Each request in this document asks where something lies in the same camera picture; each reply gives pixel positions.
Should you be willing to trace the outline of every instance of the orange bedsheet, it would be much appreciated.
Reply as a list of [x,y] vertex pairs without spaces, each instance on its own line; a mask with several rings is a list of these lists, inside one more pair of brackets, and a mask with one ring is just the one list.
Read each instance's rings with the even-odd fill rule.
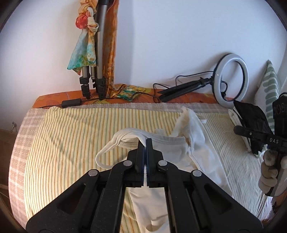
[[[157,92],[160,91],[160,89],[156,89],[155,96],[160,96],[160,94],[157,94]],[[91,92],[91,99],[97,98],[98,94],[96,93],[95,89],[90,90]],[[154,91],[150,89],[148,94],[154,95]],[[55,94],[49,94],[38,97],[38,99],[35,101],[33,108],[40,108],[47,105],[57,105],[61,104],[63,100],[71,100],[71,99],[77,99],[81,98],[82,100],[86,100],[85,97],[82,95],[82,91],[71,91],[71,92],[60,92]],[[138,94],[132,101],[133,103],[154,103],[153,97],[144,95],[144,94]],[[121,104],[121,103],[128,103],[128,101],[123,99],[114,99],[114,100],[91,100],[87,102],[83,102],[82,104]],[[196,92],[190,92],[186,95],[180,96],[176,99],[173,99],[169,101],[169,103],[208,103],[208,104],[215,104],[217,103],[214,96],[212,94],[202,94],[202,93],[196,93]]]

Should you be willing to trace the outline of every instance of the striped pillow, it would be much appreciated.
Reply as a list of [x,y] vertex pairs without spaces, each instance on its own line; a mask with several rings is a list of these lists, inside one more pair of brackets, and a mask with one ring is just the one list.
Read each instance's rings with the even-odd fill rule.
[[260,81],[260,86],[255,94],[255,105],[265,113],[269,127],[274,132],[274,119],[272,103],[278,99],[281,87],[271,61],[267,62],[265,75]]

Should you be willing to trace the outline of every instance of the finger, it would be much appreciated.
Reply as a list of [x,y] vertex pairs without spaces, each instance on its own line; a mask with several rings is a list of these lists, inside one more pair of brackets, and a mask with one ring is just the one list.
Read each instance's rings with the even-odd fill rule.
[[260,180],[269,187],[274,187],[277,184],[277,179],[275,178],[265,178],[262,174],[260,176]]
[[281,159],[281,168],[282,168],[282,169],[287,169],[287,156],[284,156],[284,157]]
[[276,178],[278,170],[274,167],[267,166],[264,162],[261,163],[261,173],[265,178]]
[[263,160],[267,166],[273,166],[278,155],[277,151],[267,150],[263,155]]
[[258,187],[262,190],[263,193],[268,193],[271,187],[265,185],[261,180],[259,180]]

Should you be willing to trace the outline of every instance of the brown floor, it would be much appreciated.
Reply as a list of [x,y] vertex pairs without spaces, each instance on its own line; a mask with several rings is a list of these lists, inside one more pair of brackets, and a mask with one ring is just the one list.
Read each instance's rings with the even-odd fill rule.
[[8,192],[8,174],[16,136],[16,133],[10,133],[7,130],[0,129],[0,195],[11,212]]

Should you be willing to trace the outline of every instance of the black folded cloth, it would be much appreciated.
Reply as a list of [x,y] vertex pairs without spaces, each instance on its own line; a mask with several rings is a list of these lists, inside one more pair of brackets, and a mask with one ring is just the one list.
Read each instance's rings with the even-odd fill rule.
[[[234,101],[234,107],[242,119],[240,120],[242,126],[260,132],[273,134],[268,125],[267,118],[261,108],[253,104],[242,103],[236,100]],[[262,151],[264,143],[250,139],[250,146],[252,153],[258,154],[258,151]]]

